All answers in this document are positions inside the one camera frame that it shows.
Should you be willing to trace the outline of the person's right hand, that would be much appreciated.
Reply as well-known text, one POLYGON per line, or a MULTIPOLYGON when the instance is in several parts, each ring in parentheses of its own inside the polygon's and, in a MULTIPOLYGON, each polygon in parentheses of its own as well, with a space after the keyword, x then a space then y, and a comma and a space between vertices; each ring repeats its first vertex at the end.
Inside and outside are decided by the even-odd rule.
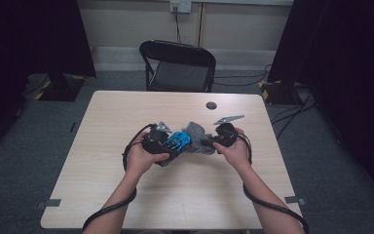
POLYGON ((226 161, 240 175, 251 171, 251 166, 248 162, 247 146, 243 139, 238 137, 235 143, 230 147, 225 147, 217 142, 215 142, 213 146, 217 151, 224 155, 226 161))

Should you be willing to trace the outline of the blue toy car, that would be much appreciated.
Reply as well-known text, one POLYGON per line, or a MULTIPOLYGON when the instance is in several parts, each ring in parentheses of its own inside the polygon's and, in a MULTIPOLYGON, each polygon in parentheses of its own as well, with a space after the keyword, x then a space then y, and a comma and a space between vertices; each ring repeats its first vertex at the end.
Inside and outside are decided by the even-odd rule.
POLYGON ((170 150, 183 151, 191 143, 191 137, 185 132, 175 132, 164 143, 170 150))

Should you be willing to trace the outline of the person's left hand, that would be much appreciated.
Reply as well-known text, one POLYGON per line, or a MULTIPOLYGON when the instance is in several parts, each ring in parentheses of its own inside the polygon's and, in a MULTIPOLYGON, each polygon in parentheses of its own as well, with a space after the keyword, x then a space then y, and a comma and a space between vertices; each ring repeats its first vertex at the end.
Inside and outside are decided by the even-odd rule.
POLYGON ((154 163, 166 160, 169 157, 168 153, 151 154, 145 151, 141 142, 147 135, 147 132, 142 132, 131 144, 125 177, 141 178, 154 163))

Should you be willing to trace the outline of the dark curtain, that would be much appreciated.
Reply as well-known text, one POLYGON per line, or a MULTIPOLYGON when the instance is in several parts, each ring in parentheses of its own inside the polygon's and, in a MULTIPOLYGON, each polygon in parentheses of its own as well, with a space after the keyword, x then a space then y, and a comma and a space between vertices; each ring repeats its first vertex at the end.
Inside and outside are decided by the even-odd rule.
POLYGON ((313 86, 374 181, 374 0, 293 0, 269 79, 313 86))
POLYGON ((36 73, 95 76, 78 0, 0 0, 0 136, 36 73))

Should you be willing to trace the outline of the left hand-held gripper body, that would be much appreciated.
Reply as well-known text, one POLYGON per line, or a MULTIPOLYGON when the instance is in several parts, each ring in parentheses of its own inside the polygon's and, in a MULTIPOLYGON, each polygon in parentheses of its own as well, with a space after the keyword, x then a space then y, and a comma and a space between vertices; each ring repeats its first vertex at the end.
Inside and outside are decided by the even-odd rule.
POLYGON ((168 152, 164 144, 171 132, 172 129, 163 121, 160 121, 158 124, 153 124, 150 128, 150 132, 141 142, 142 147, 151 154, 168 152))

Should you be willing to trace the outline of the black stand base striped tape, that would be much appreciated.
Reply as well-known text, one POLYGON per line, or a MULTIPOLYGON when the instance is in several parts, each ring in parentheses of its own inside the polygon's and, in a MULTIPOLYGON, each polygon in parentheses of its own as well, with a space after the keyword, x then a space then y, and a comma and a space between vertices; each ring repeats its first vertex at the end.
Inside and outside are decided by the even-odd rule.
POLYGON ((258 83, 261 96, 267 104, 271 105, 301 105, 302 100, 296 89, 285 85, 282 81, 258 83))
POLYGON ((74 101, 78 96, 86 78, 64 73, 49 73, 49 81, 36 95, 41 101, 74 101))

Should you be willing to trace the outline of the black folding chair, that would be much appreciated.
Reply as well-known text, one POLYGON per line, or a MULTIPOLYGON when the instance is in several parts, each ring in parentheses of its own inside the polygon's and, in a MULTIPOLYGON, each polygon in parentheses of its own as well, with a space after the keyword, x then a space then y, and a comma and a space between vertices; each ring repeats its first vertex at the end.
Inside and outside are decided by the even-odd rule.
POLYGON ((187 44, 149 40, 139 46, 145 62, 146 90, 210 93, 216 59, 208 50, 187 44))

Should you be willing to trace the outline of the grey cloth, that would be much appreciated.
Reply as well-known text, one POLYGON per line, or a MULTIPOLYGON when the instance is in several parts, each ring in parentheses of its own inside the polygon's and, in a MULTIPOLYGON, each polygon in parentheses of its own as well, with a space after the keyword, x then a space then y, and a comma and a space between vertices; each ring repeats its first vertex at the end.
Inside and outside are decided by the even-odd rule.
POLYGON ((187 127, 182 130, 182 132, 187 133, 191 137, 191 143, 185 148, 188 153, 202 153, 205 155, 211 155, 215 152, 214 147, 207 147, 201 144, 201 140, 210 137, 206 133, 205 129, 195 123, 189 122, 187 127))

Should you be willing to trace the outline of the white wall socket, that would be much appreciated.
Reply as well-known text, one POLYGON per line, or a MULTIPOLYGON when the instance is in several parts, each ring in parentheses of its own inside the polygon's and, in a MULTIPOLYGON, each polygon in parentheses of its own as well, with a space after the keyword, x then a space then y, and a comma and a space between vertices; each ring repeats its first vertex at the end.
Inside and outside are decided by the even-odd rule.
POLYGON ((169 10, 172 13, 190 14, 192 12, 192 2, 190 0, 170 0, 169 10))

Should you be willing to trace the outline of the grey tape strip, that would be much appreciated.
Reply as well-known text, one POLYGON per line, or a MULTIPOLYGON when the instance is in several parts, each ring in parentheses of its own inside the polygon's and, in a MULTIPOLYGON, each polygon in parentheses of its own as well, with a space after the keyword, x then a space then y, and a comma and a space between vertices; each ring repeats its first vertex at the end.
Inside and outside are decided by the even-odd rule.
POLYGON ((38 202, 35 206, 37 210, 45 210, 47 207, 58 207, 60 205, 60 199, 48 199, 45 201, 38 202))
POLYGON ((305 206, 307 204, 306 199, 304 198, 299 198, 297 196, 287 196, 284 197, 285 203, 286 204, 298 204, 299 206, 305 206))

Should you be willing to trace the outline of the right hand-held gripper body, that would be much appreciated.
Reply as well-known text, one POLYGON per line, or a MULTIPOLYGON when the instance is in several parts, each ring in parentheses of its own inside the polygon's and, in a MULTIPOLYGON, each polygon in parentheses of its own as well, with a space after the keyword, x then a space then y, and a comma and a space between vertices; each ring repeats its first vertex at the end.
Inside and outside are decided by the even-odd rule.
POLYGON ((232 121, 238 120, 243 118, 244 115, 236 115, 236 116, 228 116, 222 117, 218 121, 215 122, 216 125, 216 132, 217 136, 213 138, 214 142, 217 142, 225 147, 232 146, 237 137, 238 132, 236 131, 235 127, 232 124, 232 121))

